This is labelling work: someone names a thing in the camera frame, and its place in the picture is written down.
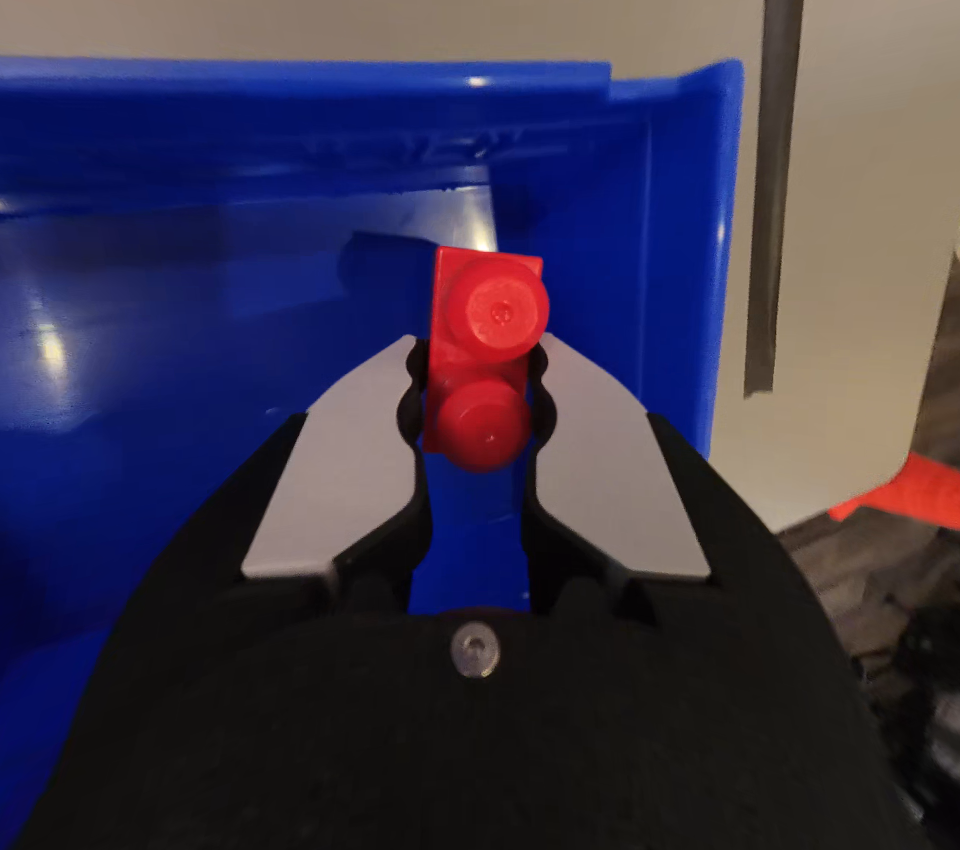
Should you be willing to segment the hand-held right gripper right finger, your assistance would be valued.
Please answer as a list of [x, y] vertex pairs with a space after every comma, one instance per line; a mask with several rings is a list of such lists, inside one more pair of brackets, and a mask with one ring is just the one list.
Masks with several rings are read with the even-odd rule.
[[520, 540], [532, 612], [549, 614], [572, 581], [588, 580], [614, 615], [652, 617], [646, 584], [709, 582], [642, 402], [552, 333], [529, 370], [534, 441]]

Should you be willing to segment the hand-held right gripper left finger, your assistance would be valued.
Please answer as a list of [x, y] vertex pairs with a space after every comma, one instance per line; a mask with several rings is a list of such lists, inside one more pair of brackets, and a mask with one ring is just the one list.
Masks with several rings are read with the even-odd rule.
[[401, 611], [433, 522], [420, 448], [429, 345], [402, 336], [308, 408], [242, 563], [245, 579], [319, 580], [333, 604], [362, 581]]

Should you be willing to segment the red two-stud building block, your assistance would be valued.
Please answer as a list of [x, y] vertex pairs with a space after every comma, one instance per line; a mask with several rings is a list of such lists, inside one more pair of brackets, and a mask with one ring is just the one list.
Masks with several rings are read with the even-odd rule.
[[422, 447], [464, 471], [501, 470], [531, 436], [531, 352], [549, 299], [539, 257], [440, 246], [435, 254]]

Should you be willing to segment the blue plastic bin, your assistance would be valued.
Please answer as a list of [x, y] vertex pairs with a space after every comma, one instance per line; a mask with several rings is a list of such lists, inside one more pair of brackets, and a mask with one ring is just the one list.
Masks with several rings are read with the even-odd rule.
[[541, 257], [548, 330], [710, 454], [744, 82], [2, 57], [2, 848], [157, 554], [428, 335], [436, 245]]

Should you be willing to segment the orange traffic cone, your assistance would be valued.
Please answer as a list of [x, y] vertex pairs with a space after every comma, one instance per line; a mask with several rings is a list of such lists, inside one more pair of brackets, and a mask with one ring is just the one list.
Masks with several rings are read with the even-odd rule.
[[959, 531], [959, 470], [910, 452], [885, 484], [827, 510], [837, 522], [872, 508], [953, 532]]

